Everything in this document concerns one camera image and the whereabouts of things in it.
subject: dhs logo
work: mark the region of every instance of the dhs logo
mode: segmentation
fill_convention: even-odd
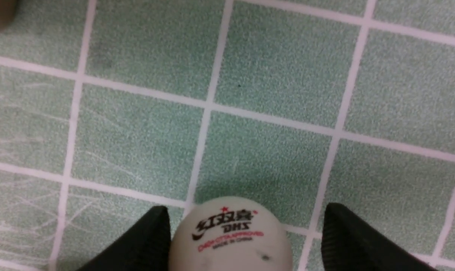
[[[200,240],[206,231],[217,226],[221,226],[224,233],[237,230],[249,230],[251,220],[258,212],[256,210],[249,211],[246,209],[238,211],[230,211],[228,207],[222,207],[221,213],[210,216],[199,221],[196,232],[192,234],[192,240]]]

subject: dark spot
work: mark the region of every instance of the dark spot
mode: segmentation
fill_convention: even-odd
[[[90,47],[89,55],[92,59],[92,64],[99,69],[110,69],[113,66],[112,59],[109,57],[109,46],[105,43],[96,42]]]
[[[34,29],[33,29],[33,34],[35,36],[42,36],[43,34],[45,33],[45,26],[36,26]]]

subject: white grout line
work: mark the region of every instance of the white grout line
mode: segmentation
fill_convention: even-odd
[[[69,184],[76,186],[76,187],[92,189],[92,190],[96,190],[96,191],[100,191],[100,192],[107,192],[110,194],[130,197],[133,199],[141,199],[143,201],[148,201],[148,202],[152,202],[155,204],[161,204],[161,205],[166,205],[166,206],[184,208],[185,204],[186,204],[185,202],[180,201],[178,199],[169,199],[166,197],[152,195],[152,194],[146,194],[143,192],[126,189],[123,187],[113,187],[113,186],[99,184],[99,183],[90,182],[90,181],[77,180],[74,178],[69,179]]]
[[[333,137],[331,143],[329,144],[329,150],[327,152],[326,163],[324,164],[323,172],[321,173],[321,180],[319,182],[319,188],[316,195],[315,206],[311,215],[311,220],[309,223],[309,232],[314,233],[317,228],[319,216],[321,214],[321,209],[323,207],[324,195],[326,193],[327,181],[329,179],[329,173],[334,164],[334,158],[336,156],[336,151],[338,150],[339,137]],[[298,271],[304,271],[308,265],[309,253],[311,246],[313,244],[313,234],[308,234],[306,236],[306,241],[304,242],[303,250],[301,252],[301,258],[299,260]]]
[[[186,217],[186,215],[191,211],[193,207],[194,194],[196,192],[200,167],[202,163],[202,156],[204,154],[205,140],[207,139],[207,131],[210,122],[210,113],[212,111],[214,96],[216,94],[217,81],[219,80],[219,73],[221,71],[222,56],[224,55],[224,49],[227,42],[227,32],[229,31],[229,21],[231,20],[233,4],[234,0],[226,0],[224,4],[221,27],[219,30],[219,38],[217,40],[216,55],[214,58],[214,64],[212,65],[213,66],[212,75],[210,77],[210,83],[208,88],[207,102],[205,105],[204,113],[202,115],[198,144],[196,149],[196,156],[194,156],[191,179],[189,182],[189,188],[187,190],[186,208],[184,209],[183,217]]]
[[[455,268],[455,261],[449,259],[438,259],[438,265]]]
[[[82,96],[82,76],[85,74],[85,69],[87,67],[87,58],[88,58],[88,46],[90,44],[90,37],[92,34],[93,20],[95,17],[95,9],[97,6],[97,0],[89,0],[87,15],[85,19],[85,27],[82,36],[82,46],[80,57],[78,60],[78,70],[77,70],[77,79],[74,86],[73,98],[72,98],[72,107],[70,111],[70,125],[68,130],[68,140],[67,140],[67,151],[65,157],[65,166],[64,166],[64,177],[70,177],[72,172],[72,164],[75,152],[75,138],[76,138],[76,129],[78,123],[78,113],[80,111],[80,100]],[[65,220],[66,220],[66,211],[67,211],[67,199],[68,199],[68,187],[69,183],[64,181],[62,187],[60,188],[60,199],[58,204],[58,223],[57,231],[55,233],[55,238],[53,240],[52,252],[49,259],[49,271],[55,271],[57,269],[57,259],[60,254],[60,248],[62,245],[62,238],[65,230]]]
[[[430,255],[424,255],[424,254],[418,254],[418,253],[412,253],[413,256],[415,256],[418,260],[428,263],[430,259],[432,258]]]
[[[335,12],[326,9],[320,9],[316,7],[311,7],[308,5],[297,4],[294,2],[287,2],[281,0],[241,0],[243,2],[261,5],[265,7],[277,8],[280,10],[298,12],[301,14],[312,15],[315,17],[320,17],[323,19],[333,20],[337,22],[342,22],[346,24],[356,24],[361,25],[363,23],[362,17],[357,17],[354,15],[343,14],[340,12]]]
[[[318,231],[314,231],[312,233],[314,239],[321,239],[323,237],[322,233],[319,233]]]
[[[450,202],[448,204],[448,208],[446,210],[446,216],[444,220],[444,225],[440,232],[440,235],[437,240],[437,244],[435,245],[435,249],[433,250],[432,260],[430,261],[430,265],[436,266],[439,257],[441,256],[441,252],[443,250],[443,246],[448,238],[450,233],[451,227],[453,226],[453,221],[455,220],[455,188],[453,189],[453,193],[450,198]]]
[[[96,86],[102,86],[106,88],[112,88],[116,90],[126,91],[133,94],[139,94],[144,96],[150,96],[153,98],[158,98],[166,101],[181,103],[189,106],[195,106],[199,108],[206,108],[207,102],[193,99],[189,97],[178,96],[175,94],[165,93],[162,91],[157,91],[153,89],[148,89],[144,87],[133,86],[129,84],[124,84],[120,82],[114,82],[108,79],[100,79],[91,76],[84,76],[79,77],[78,75],[71,73],[71,72],[64,72],[62,70],[56,70],[50,67],[44,67],[37,64],[22,62],[18,60],[12,60],[9,58],[0,57],[0,64],[6,64],[7,67],[14,67],[17,69],[25,69],[31,70],[33,72],[40,72],[47,75],[56,76],[59,78],[66,78],[66,79],[78,79],[83,78],[85,83],[93,84]],[[318,125],[312,125],[309,123],[298,122],[296,120],[290,120],[286,118],[280,118],[276,116],[271,116],[262,113],[256,113],[248,110],[244,110],[241,108],[233,108],[229,106],[219,105],[219,104],[212,104],[212,110],[218,111],[221,113],[226,113],[230,115],[235,115],[243,118],[249,118],[253,120],[259,120],[261,122],[268,122],[273,123],[276,125],[282,125],[286,127],[291,127],[295,129],[305,130],[308,132],[316,132],[317,134],[324,134],[328,136],[332,136],[335,134],[335,130],[328,127],[322,127]],[[363,134],[355,134],[353,132],[342,131],[341,132],[341,139],[348,139],[351,141],[356,141],[365,144],[371,144],[375,146],[382,146],[386,149],[394,149],[397,151],[403,151],[413,154],[418,154],[422,156],[427,156],[431,158],[437,158],[444,161],[451,161],[455,162],[455,154],[437,151],[434,149],[427,149],[420,146],[414,146],[410,144],[405,144],[401,142],[389,141],[387,139],[378,139],[375,137],[370,137],[368,135]]]
[[[16,69],[27,70],[29,72],[38,72],[41,74],[51,75],[59,78],[75,80],[78,76],[75,72],[67,72],[61,69],[52,67],[45,67],[42,65],[24,62],[21,60],[14,60],[11,58],[0,56],[0,65],[4,67],[11,67]]]
[[[5,171],[5,172],[10,172],[14,174],[22,174],[22,175],[28,175],[36,178],[41,178],[45,180],[50,180],[54,182],[63,182],[64,177],[59,174],[54,174],[46,171],[41,171],[37,169],[32,169],[32,168],[25,168],[25,167],[19,167],[16,165],[10,165],[7,163],[2,163],[0,162],[0,171]]]
[[[16,270],[21,270],[21,271],[40,271],[40,269],[37,269],[34,267],[25,266],[25,265],[13,263],[13,262],[5,261],[2,259],[0,259],[0,267],[16,269]]]
[[[111,88],[111,89],[116,89],[116,90],[122,90],[126,91],[129,93],[133,94],[140,94],[143,96],[149,96],[157,99],[162,99],[174,103],[180,103],[180,104],[185,104],[189,106],[195,106],[195,107],[200,107],[200,108],[205,108],[206,107],[206,101],[203,100],[198,100],[198,99],[193,99],[185,96],[179,96],[163,91],[158,91],[154,89],[149,89],[149,88],[144,88],[144,87],[138,87],[138,86],[133,86],[129,84],[124,84],[120,82],[114,82],[108,79],[101,79],[101,78],[96,78],[92,76],[84,76],[83,77],[83,82],[87,84],[93,84],[96,86],[102,86],[106,88]]]
[[[296,120],[290,120],[285,118],[280,118],[276,116],[266,115],[262,113],[256,113],[240,108],[233,108],[229,106],[223,106],[219,104],[214,104],[212,110],[218,111],[221,113],[226,113],[229,115],[235,115],[243,118],[248,118],[252,120],[259,120],[261,122],[268,122],[275,125],[281,125],[286,127],[291,127],[299,130],[305,130],[309,132],[316,132],[317,134],[324,134],[332,136],[334,134],[334,129],[328,127],[322,127],[318,125],[312,125],[305,122],[298,122]]]
[[[69,185],[76,186],[76,187],[97,190],[100,192],[107,192],[107,193],[114,194],[114,195],[120,195],[120,196],[130,197],[130,198],[134,198],[134,199],[140,199],[143,201],[153,202],[155,204],[162,204],[162,205],[166,205],[166,206],[175,206],[175,207],[179,207],[179,208],[184,208],[184,206],[186,204],[185,202],[180,201],[178,199],[169,199],[169,198],[165,198],[165,197],[161,197],[161,196],[157,196],[157,195],[146,194],[146,193],[138,192],[135,190],[125,189],[122,187],[112,187],[112,186],[108,186],[108,185],[104,185],[104,184],[94,183],[91,181],[77,180],[74,178],[64,177],[59,174],[49,173],[49,172],[31,169],[31,168],[19,167],[19,166],[10,165],[10,164],[1,163],[1,162],[0,162],[0,171],[5,171],[5,172],[13,173],[13,174],[28,175],[28,176],[41,178],[41,179],[45,179],[45,180],[50,180],[50,181],[54,181],[54,182],[59,182],[59,183],[67,182],[67,183],[69,183]],[[289,231],[291,233],[310,236],[310,238],[312,238],[312,239],[321,239],[322,238],[322,233],[319,233],[317,231],[310,231],[307,228],[301,228],[301,227],[296,227],[296,226],[287,225],[287,224],[283,224],[283,226],[286,231]],[[423,254],[413,254],[413,255],[423,261],[429,261],[432,258],[429,255],[423,255]],[[455,261],[448,260],[448,259],[438,259],[437,264],[455,268]],[[8,267],[6,265],[21,266],[21,265],[15,264],[15,263],[0,260],[0,266]],[[35,270],[36,271],[36,269],[19,269],[19,270]]]
[[[410,145],[410,144],[401,143],[401,142],[389,141],[386,139],[378,139],[376,137],[369,137],[367,135],[355,134],[353,132],[346,132],[346,131],[341,132],[341,138],[364,143],[364,144],[370,144],[370,145],[374,145],[374,146],[382,146],[386,149],[394,149],[396,151],[418,154],[421,156],[437,158],[440,160],[455,163],[455,154],[437,151],[436,149],[426,149],[421,146],[415,146],[415,145]]]
[[[380,22],[372,20],[370,22],[370,28],[391,32],[394,34],[401,34],[405,36],[410,36],[413,38],[419,38],[425,41],[432,41],[434,43],[442,43],[446,45],[455,46],[455,37],[445,35],[442,33],[433,33],[421,29],[415,29],[408,26],[401,26],[398,24],[390,24],[385,22]]]
[[[252,3],[256,5],[262,5],[265,7],[273,7],[281,10],[298,12],[301,14],[311,15],[314,17],[319,17],[323,19],[328,19],[332,21],[337,21],[346,24],[354,24],[361,26],[364,24],[364,19],[358,16],[343,14],[340,12],[334,12],[330,10],[320,9],[317,7],[311,7],[308,5],[297,4],[293,2],[286,2],[282,0],[241,0],[243,2]],[[392,24],[377,21],[374,19],[369,20],[369,27],[372,29],[382,30],[391,32],[394,34],[401,34],[405,36],[411,36],[414,38],[420,38],[426,41],[432,41],[434,43],[442,43],[447,45],[455,46],[455,37],[442,34],[429,32],[422,29],[416,29],[409,26],[402,26],[399,24]]]
[[[296,233],[300,235],[308,235],[309,231],[307,228],[296,227],[292,225],[283,224],[284,230],[289,231],[290,233]]]
[[[348,79],[346,80],[346,88],[341,100],[341,106],[339,107],[338,118],[335,125],[335,133],[329,144],[329,150],[327,152],[326,162],[324,164],[323,172],[321,173],[321,180],[319,182],[318,192],[316,195],[315,206],[311,215],[309,223],[309,231],[311,233],[316,232],[318,225],[319,216],[321,215],[324,196],[327,189],[327,183],[329,180],[329,174],[336,158],[336,152],[338,150],[339,140],[341,139],[344,122],[348,115],[349,104],[351,103],[351,96],[355,89],[356,77],[358,76],[359,65],[361,63],[361,57],[365,49],[366,41],[369,32],[369,23],[373,17],[373,13],[376,6],[376,0],[368,0],[366,3],[365,14],[363,17],[363,25],[359,31],[358,40],[356,41],[355,51],[353,52],[353,60],[348,73]],[[304,242],[303,251],[301,253],[301,259],[299,261],[298,271],[304,271],[308,264],[310,249],[313,244],[313,234],[306,236]]]

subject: tile floor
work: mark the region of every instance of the tile floor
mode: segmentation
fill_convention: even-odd
[[[29,0],[0,34],[0,270],[155,204],[254,199],[321,271],[327,202],[455,270],[455,0]]]

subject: white ping pong ball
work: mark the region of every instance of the white ping pong ball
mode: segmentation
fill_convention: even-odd
[[[277,218],[257,202],[221,197],[195,207],[177,228],[169,271],[292,271]]]

